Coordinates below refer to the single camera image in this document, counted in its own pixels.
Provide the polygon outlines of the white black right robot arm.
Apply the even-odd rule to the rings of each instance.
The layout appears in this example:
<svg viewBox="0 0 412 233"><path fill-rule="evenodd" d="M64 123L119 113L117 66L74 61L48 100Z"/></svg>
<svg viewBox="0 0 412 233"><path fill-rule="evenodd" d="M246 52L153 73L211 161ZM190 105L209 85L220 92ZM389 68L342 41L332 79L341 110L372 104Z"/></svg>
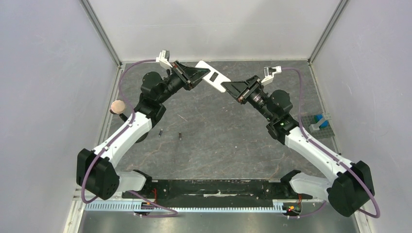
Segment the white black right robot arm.
<svg viewBox="0 0 412 233"><path fill-rule="evenodd" d="M281 193L287 198L306 194L328 202L340 215L349 217L356 211L367 212L362 206L371 201L380 217L375 199L375 190L370 167L363 161L353 163L320 143L289 113L293 105L284 90L275 90L271 95L264 92L258 76L245 81L223 82L222 87L240 104L251 104L267 120L269 135L298 152L324 175L324 178L309 176L293 170L281 181Z"/></svg>

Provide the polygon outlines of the red and white remote control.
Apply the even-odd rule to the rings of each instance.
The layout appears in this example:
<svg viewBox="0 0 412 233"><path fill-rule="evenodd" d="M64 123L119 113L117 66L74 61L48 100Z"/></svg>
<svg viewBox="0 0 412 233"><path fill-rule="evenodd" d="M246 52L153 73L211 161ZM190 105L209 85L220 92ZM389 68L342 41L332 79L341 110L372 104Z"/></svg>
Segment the red and white remote control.
<svg viewBox="0 0 412 233"><path fill-rule="evenodd" d="M218 70L210 66L205 61L199 61L195 67L209 69L210 72L203 77L203 80L209 85L211 85L212 87L214 87L219 92L221 93L226 92L226 89L222 86L222 83L230 82L231 80L228 77L220 73Z"/></svg>

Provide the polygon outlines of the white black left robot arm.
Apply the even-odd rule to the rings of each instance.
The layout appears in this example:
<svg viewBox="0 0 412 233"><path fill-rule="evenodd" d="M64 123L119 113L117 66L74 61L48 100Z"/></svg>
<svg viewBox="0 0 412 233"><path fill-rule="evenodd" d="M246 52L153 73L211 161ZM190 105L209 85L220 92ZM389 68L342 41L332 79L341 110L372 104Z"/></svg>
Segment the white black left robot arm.
<svg viewBox="0 0 412 233"><path fill-rule="evenodd" d="M129 117L122 116L124 124L94 149L82 149L78 153L76 182L81 186L84 203L97 198L107 200L116 192L134 191L140 198L152 194L153 186L146 181L146 175L137 171L117 172L117 164L161 120L166 112L163 104L166 100L182 88L192 90L210 72L208 68L189 67L179 61L171 63L166 71L166 77L155 71L146 73L139 102Z"/></svg>

